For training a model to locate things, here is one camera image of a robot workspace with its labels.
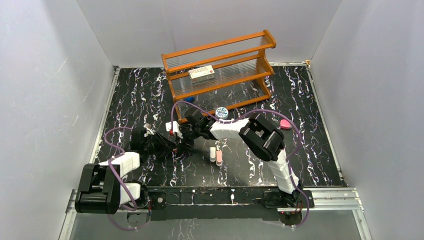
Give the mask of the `white stapler part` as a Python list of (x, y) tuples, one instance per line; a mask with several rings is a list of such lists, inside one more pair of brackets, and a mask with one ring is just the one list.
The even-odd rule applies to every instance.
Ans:
[(209, 148), (209, 160), (212, 163), (216, 161), (216, 151), (216, 147)]

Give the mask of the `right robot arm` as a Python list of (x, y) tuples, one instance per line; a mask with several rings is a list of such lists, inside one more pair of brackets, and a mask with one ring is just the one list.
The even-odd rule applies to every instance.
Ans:
[(167, 131), (176, 135), (180, 145), (192, 144), (196, 138), (207, 140), (239, 139), (261, 161), (266, 162), (276, 180), (279, 193), (264, 197), (262, 205), (276, 207), (297, 207), (302, 201), (302, 184), (288, 161), (284, 134), (262, 114), (263, 109), (248, 112), (249, 117), (235, 120), (206, 116), (195, 107), (186, 112), (187, 123), (170, 123)]

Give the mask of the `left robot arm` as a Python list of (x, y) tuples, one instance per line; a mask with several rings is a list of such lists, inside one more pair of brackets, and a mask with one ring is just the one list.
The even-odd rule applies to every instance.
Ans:
[(164, 207), (164, 193), (149, 193), (142, 182), (125, 182), (123, 177), (138, 169), (142, 160), (166, 155), (177, 145), (147, 127), (130, 131), (129, 151), (118, 146), (118, 155), (83, 167), (74, 202), (78, 213), (113, 215), (121, 208), (136, 211)]

